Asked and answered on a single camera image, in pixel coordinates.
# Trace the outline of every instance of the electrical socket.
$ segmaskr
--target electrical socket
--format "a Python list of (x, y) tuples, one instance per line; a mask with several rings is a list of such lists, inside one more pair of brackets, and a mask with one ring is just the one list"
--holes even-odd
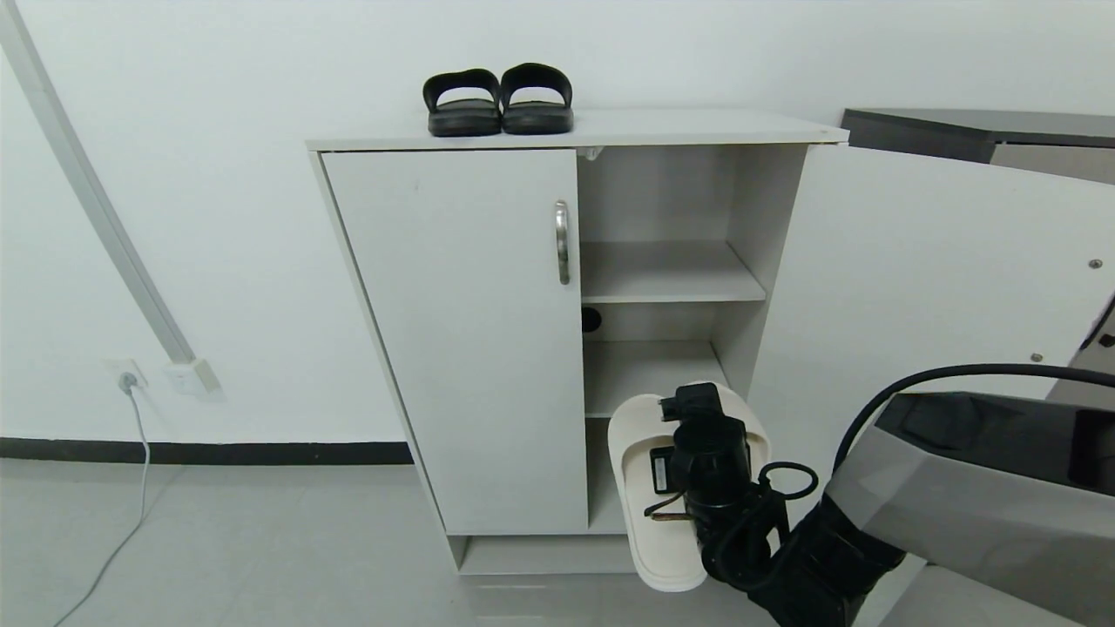
[(205, 396), (221, 388), (213, 368), (204, 359), (194, 359), (190, 364), (167, 364), (163, 372), (178, 394)]
[(112, 373), (113, 383), (118, 383), (120, 380), (120, 375), (124, 373), (132, 373), (136, 377), (135, 387), (147, 387), (147, 379), (144, 378), (143, 373), (139, 372), (139, 366), (136, 366), (135, 359), (101, 359), (101, 365), (105, 369)]

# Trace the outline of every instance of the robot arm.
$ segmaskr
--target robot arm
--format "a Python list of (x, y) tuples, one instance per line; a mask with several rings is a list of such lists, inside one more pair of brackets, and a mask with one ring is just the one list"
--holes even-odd
[[(681, 423), (668, 467), (706, 570), (783, 627), (851, 625), (905, 551), (1079, 623), (1115, 617), (1115, 414), (967, 393), (894, 396), (975, 374), (1115, 387), (1109, 375), (1031, 365), (957, 366), (898, 382), (853, 422), (821, 502), (792, 531), (785, 502), (811, 492), (815, 473), (782, 462), (746, 476), (746, 443), (724, 437), (731, 418), (715, 386), (678, 388), (663, 402), (665, 419)], [(778, 467), (814, 482), (780, 494), (766, 476)], [(773, 552), (772, 532), (780, 543)]]

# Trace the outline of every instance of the gray conduit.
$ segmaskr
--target gray conduit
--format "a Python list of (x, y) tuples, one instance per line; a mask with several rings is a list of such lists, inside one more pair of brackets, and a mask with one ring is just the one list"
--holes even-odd
[(77, 200), (89, 216), (93, 229), (100, 238), (100, 243), (104, 244), (128, 291), (132, 292), (132, 298), (147, 318), (151, 329), (155, 331), (155, 337), (163, 345), (171, 361), (175, 364), (193, 361), (193, 349), (186, 343), (166, 303), (158, 296), (158, 290), (155, 289), (155, 283), (147, 274), (135, 247), (132, 245), (127, 231), (120, 224), (113, 203), (105, 194), (105, 189), (100, 186), (100, 180), (97, 179), (97, 173), (93, 170), (93, 164), (89, 163), (81, 142), (70, 125), (69, 117), (58, 99), (58, 93), (50, 84), (50, 78), (14, 0), (0, 0), (0, 46), (3, 47), (8, 62), (11, 64), (16, 78), (27, 94), (31, 110), (35, 112), (35, 117), (38, 118), (55, 157), (66, 173), (66, 179), (74, 187)]

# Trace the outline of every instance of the tile floor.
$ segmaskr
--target tile floor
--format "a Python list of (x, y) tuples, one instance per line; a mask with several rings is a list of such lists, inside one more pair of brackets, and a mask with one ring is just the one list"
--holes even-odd
[[(0, 625), (49, 627), (134, 524), (139, 466), (0, 460)], [(411, 466), (152, 466), (151, 514), (65, 627), (774, 623), (707, 582), (458, 577)], [(878, 625), (920, 568), (880, 582)]]

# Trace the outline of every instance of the metal handle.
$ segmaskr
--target metal handle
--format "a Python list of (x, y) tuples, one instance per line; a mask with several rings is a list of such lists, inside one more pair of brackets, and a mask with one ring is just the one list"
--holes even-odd
[(558, 225), (558, 280), (569, 284), (569, 206), (565, 201), (554, 203), (554, 221)]

